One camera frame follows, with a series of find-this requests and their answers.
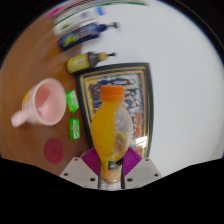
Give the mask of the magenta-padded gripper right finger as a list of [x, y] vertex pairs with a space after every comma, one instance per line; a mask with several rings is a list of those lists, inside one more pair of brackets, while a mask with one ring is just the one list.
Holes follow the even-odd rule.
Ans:
[[150, 184], [162, 175], [150, 158], [142, 158], [132, 148], [123, 157], [122, 188], [134, 189]]

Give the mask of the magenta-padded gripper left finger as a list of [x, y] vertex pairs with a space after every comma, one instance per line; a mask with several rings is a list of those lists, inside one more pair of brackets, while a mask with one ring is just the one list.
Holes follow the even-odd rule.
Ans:
[[74, 157], [60, 177], [84, 188], [100, 188], [101, 164], [98, 154], [91, 148], [81, 157]]

